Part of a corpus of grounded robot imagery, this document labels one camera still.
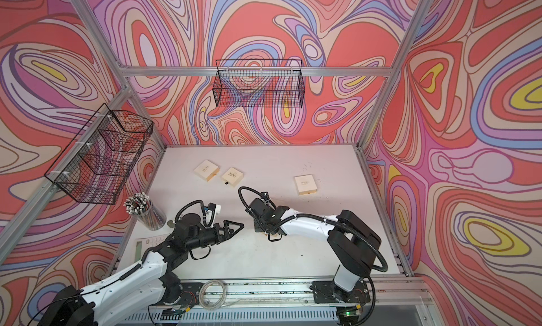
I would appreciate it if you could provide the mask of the cream drawer jewelry box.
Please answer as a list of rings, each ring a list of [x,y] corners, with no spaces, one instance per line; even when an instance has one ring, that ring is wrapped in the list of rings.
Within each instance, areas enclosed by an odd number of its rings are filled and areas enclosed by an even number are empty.
[[[298,195],[313,194],[318,191],[316,180],[312,174],[303,176],[295,176],[294,182],[296,184],[296,190]]]

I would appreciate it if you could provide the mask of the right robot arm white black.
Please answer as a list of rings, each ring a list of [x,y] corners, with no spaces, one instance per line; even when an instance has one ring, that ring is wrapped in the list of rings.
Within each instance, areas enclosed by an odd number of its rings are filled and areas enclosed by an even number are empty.
[[[357,215],[343,210],[338,215],[319,216],[275,204],[267,192],[248,186],[238,189],[245,211],[253,218],[255,231],[280,241],[284,236],[302,236],[325,241],[340,261],[333,285],[341,292],[354,291],[372,271],[386,273],[388,263],[380,252],[381,237]]]

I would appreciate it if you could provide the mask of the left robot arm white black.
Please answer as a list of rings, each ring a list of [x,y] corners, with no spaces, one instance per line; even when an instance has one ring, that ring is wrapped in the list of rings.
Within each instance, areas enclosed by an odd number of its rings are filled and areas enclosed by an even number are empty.
[[[197,203],[201,213],[181,209],[172,233],[148,248],[139,261],[95,284],[62,289],[32,319],[38,325],[116,325],[144,307],[182,303],[186,290],[174,270],[192,258],[194,250],[222,244],[244,228],[230,220],[203,224],[206,212],[219,207]]]

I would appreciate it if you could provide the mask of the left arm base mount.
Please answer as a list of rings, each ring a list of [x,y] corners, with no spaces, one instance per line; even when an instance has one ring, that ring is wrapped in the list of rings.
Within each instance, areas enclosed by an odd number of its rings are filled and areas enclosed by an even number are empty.
[[[199,293],[203,282],[162,283],[162,287],[165,289],[162,298],[147,307],[150,317],[154,317],[160,306],[166,307],[167,316],[180,316],[200,304]]]

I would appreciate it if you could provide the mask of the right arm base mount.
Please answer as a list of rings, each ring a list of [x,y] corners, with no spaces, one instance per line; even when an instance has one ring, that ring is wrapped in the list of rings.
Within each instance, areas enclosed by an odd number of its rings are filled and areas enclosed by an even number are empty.
[[[371,303],[368,287],[364,281],[357,281],[350,292],[339,288],[333,281],[313,281],[309,286],[313,299],[317,304],[345,303],[347,306],[338,308],[340,316],[360,316],[363,307]]]

